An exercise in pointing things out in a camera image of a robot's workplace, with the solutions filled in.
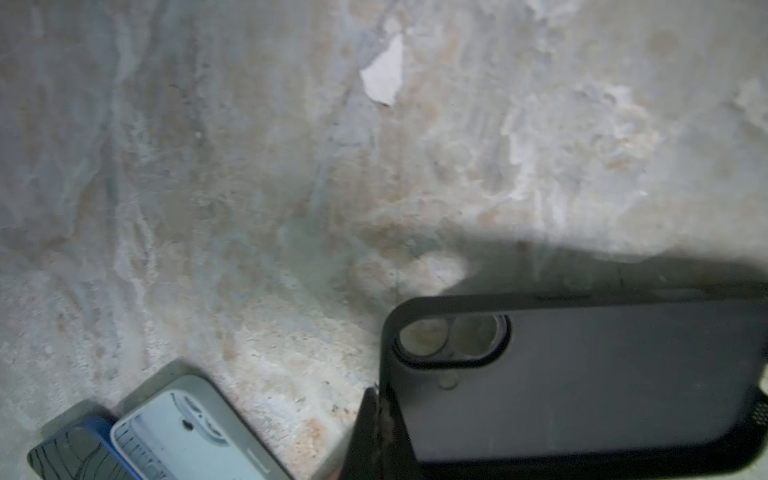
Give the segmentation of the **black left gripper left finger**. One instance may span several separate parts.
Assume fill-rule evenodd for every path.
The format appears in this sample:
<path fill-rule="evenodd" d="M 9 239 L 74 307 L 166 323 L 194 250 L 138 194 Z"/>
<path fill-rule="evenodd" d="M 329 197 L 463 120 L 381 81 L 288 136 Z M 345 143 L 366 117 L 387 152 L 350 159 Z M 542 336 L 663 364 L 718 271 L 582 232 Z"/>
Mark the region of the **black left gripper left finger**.
<path fill-rule="evenodd" d="M 373 387 L 367 388 L 362 397 L 339 473 L 340 480 L 381 478 L 379 413 L 378 391 Z"/>

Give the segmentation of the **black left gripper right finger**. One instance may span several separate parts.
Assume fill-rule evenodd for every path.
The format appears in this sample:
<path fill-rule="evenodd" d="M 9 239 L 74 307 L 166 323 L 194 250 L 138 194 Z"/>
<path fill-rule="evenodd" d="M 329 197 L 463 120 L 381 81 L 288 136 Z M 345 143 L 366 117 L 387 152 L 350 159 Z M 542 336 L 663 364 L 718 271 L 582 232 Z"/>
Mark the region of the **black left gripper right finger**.
<path fill-rule="evenodd" d="M 390 386 L 380 391 L 377 420 L 379 478 L 384 480 L 424 479 L 401 408 Z"/>

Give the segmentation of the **black phone case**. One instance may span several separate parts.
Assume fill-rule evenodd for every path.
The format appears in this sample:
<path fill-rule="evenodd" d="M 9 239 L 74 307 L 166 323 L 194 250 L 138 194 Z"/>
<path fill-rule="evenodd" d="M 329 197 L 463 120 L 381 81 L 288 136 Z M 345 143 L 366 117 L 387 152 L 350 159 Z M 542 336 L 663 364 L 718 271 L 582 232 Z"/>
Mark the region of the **black phone case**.
<path fill-rule="evenodd" d="M 384 323 L 425 479 L 736 472 L 767 443 L 763 284 L 422 297 Z"/>

